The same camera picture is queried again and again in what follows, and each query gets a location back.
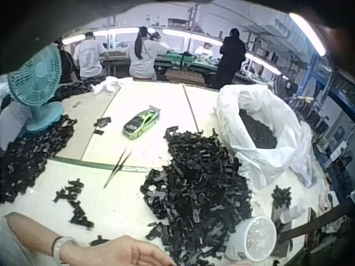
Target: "worker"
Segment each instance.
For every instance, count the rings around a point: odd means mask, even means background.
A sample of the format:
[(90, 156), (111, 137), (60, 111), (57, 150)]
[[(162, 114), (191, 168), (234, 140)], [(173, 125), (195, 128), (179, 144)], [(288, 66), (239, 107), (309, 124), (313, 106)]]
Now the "worker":
[(220, 90), (224, 85), (230, 84), (242, 62), (246, 60), (244, 42), (239, 38), (239, 30), (231, 29), (230, 36), (226, 37), (220, 48), (222, 59), (218, 65), (214, 89)]
[(211, 43), (204, 43), (204, 46), (200, 46), (195, 50), (195, 54), (204, 58), (212, 58), (213, 51), (211, 50)]
[(74, 64), (73, 57), (70, 53), (64, 50), (64, 44), (62, 39), (59, 38), (54, 42), (57, 45), (60, 55), (60, 61), (62, 62), (62, 76), (60, 76), (59, 83), (70, 83), (78, 81), (75, 73), (76, 66)]
[(101, 42), (95, 40), (93, 32), (85, 34), (85, 40), (75, 47), (74, 62), (80, 67), (80, 77), (82, 80), (103, 76), (100, 56), (105, 58), (109, 54)]
[(164, 55), (168, 49), (150, 40), (147, 27), (140, 27), (135, 42), (127, 47), (126, 57), (130, 58), (129, 74), (134, 80), (156, 80), (155, 58)]
[(61, 261), (72, 266), (176, 266), (157, 246), (129, 236), (95, 247), (81, 247), (15, 212), (1, 217), (0, 228), (0, 265), (3, 266), (35, 266), (32, 252), (58, 255)]
[(150, 39), (150, 40), (153, 40), (153, 41), (155, 41), (155, 42), (158, 42), (158, 43), (160, 43), (160, 45), (162, 45), (162, 46), (164, 46), (164, 47), (166, 47), (166, 48), (169, 49), (168, 44), (167, 44), (166, 42), (162, 42), (162, 41), (161, 41), (161, 36), (160, 36), (159, 32), (152, 33), (152, 34), (150, 35), (149, 39)]

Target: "white t-shirt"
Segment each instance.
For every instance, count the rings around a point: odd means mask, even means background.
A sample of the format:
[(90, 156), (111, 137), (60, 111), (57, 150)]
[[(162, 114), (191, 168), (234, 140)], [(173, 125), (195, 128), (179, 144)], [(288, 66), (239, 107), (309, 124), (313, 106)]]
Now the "white t-shirt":
[(141, 56), (142, 60), (134, 53), (134, 42), (130, 42), (127, 47), (127, 58), (131, 59), (129, 74), (137, 78), (150, 79), (154, 77), (154, 61), (159, 55), (164, 55), (168, 49), (153, 40), (143, 41)]
[(84, 40), (75, 47), (74, 60), (79, 60), (80, 76), (91, 78), (100, 75), (102, 66), (100, 55), (106, 52), (105, 47), (97, 40)]
[(195, 54), (202, 55), (203, 57), (213, 57), (213, 52), (211, 49), (205, 49), (203, 46), (198, 47), (195, 50)]

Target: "fan grille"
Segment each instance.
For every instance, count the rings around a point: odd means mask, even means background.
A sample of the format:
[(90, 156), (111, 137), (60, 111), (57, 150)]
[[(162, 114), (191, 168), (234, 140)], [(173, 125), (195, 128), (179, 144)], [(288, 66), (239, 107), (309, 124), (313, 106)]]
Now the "fan grille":
[(9, 88), (18, 101), (36, 106), (46, 103), (53, 96), (61, 75), (59, 50), (51, 44), (35, 54), (20, 69), (8, 74)]

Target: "ponytail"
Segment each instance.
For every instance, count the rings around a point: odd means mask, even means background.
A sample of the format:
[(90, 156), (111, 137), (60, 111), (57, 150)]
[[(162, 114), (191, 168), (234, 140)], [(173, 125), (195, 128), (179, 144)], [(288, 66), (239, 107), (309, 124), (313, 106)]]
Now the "ponytail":
[(142, 37), (147, 37), (147, 35), (148, 35), (147, 27), (140, 27), (137, 38), (134, 43), (134, 54), (139, 60), (142, 60), (142, 55), (141, 55), (142, 46), (143, 46)]

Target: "hand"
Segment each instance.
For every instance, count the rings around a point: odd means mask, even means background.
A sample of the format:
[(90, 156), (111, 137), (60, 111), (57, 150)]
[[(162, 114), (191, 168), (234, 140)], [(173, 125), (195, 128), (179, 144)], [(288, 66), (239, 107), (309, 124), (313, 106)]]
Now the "hand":
[(129, 236), (96, 247), (65, 245), (61, 258), (71, 266), (176, 266), (157, 246)]

